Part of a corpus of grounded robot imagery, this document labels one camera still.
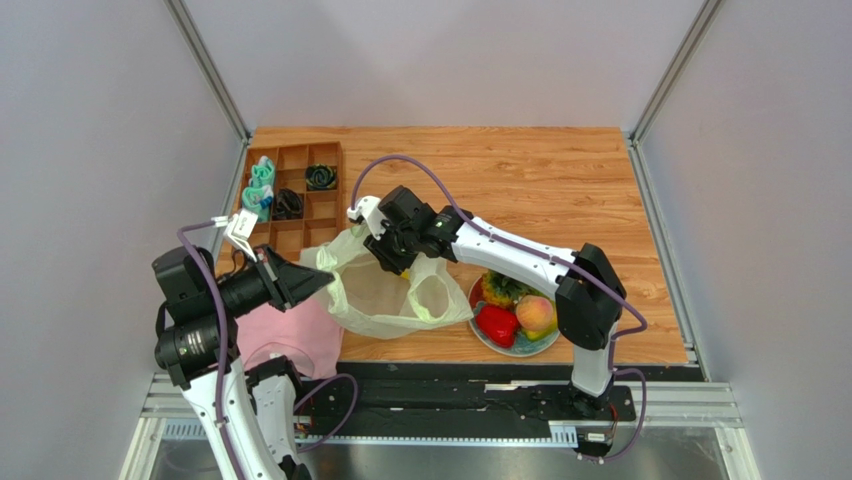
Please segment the avocado print plastic bag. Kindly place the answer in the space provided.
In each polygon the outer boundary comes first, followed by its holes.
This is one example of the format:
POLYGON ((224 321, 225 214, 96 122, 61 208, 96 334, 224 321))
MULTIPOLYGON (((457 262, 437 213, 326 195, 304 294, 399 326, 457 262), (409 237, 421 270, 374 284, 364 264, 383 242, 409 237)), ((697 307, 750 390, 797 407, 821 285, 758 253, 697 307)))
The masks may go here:
POLYGON ((383 270, 364 246, 371 237, 367 227, 356 225, 300 253, 300 264, 334 276, 315 298, 344 329, 388 340, 473 317, 446 260, 419 255, 407 275, 398 276, 383 270))

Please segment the fake pineapple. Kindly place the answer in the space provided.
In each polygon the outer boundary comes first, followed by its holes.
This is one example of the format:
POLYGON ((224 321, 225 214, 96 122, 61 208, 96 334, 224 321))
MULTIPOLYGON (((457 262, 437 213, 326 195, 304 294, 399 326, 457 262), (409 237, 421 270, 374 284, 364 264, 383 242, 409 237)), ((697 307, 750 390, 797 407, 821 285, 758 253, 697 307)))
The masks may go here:
POLYGON ((512 310, 531 288, 499 272, 488 270, 481 279, 483 300, 492 306, 512 310))

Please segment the fake red apple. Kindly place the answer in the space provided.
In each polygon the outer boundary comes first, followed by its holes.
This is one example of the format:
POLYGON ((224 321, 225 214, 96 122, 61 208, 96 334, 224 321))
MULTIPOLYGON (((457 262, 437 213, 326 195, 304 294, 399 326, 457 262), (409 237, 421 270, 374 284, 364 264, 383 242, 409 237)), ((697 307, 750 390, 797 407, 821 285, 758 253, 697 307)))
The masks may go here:
POLYGON ((475 322, 479 330, 500 348, 511 348, 520 328, 514 313, 488 304, 481 307, 475 322))

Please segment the fake peach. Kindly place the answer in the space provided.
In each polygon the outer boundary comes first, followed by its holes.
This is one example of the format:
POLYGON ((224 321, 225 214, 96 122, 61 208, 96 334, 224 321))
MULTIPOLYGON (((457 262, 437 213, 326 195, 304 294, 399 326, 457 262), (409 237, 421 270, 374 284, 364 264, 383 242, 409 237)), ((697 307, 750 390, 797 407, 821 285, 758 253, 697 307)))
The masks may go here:
POLYGON ((526 295, 515 306, 515 315, 521 327, 529 332, 550 329, 556 322, 554 304, 546 297, 526 295))

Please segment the fake papaya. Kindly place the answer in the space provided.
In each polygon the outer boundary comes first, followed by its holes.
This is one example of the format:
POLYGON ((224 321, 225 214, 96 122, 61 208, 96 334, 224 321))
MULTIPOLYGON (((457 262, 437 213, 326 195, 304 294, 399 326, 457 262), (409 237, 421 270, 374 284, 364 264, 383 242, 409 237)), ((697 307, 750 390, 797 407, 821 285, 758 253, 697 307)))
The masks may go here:
POLYGON ((521 333, 530 342, 540 341, 549 335, 553 334, 558 328, 557 316, 553 315, 550 323, 541 329, 530 329, 527 327, 521 328, 521 333))

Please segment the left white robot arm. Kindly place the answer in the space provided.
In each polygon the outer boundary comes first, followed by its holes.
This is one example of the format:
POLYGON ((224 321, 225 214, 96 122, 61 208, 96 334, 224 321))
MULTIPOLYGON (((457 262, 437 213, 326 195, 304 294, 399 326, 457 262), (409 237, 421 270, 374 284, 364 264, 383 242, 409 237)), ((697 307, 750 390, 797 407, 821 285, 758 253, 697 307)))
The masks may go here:
POLYGON ((201 422, 225 479, 308 479, 293 432, 262 428, 260 394, 291 419, 301 380, 287 357, 246 369, 237 346, 240 317, 261 306, 285 312, 329 285, 332 274, 256 248, 247 264, 217 281, 211 254, 193 245, 157 258, 152 268, 165 300, 156 321, 157 365, 201 422))

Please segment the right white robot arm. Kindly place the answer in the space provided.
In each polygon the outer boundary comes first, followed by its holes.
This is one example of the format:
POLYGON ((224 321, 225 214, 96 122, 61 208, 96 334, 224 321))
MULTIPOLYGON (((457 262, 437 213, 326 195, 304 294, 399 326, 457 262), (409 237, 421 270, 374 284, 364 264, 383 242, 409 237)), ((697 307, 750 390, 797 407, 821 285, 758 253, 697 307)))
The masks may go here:
POLYGON ((612 344, 623 312, 633 308, 603 250, 548 246, 501 230, 455 200, 435 211, 398 186, 383 198, 353 199, 350 221, 367 226, 367 249, 399 274, 417 255, 485 267, 532 287, 555 305, 558 330, 573 346, 573 387, 603 396, 613 382, 612 344))

